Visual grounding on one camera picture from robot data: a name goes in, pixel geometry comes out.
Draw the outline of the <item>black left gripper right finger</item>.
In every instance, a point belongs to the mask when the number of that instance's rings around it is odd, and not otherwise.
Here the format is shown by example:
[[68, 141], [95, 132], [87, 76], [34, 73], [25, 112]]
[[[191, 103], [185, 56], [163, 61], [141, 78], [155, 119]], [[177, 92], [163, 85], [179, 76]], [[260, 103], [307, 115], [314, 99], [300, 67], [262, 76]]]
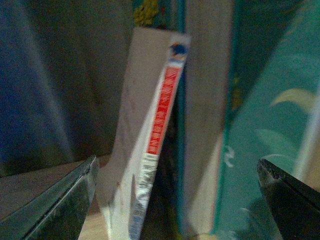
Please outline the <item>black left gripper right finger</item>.
[[284, 240], [320, 238], [320, 193], [266, 159], [257, 163], [260, 191]]

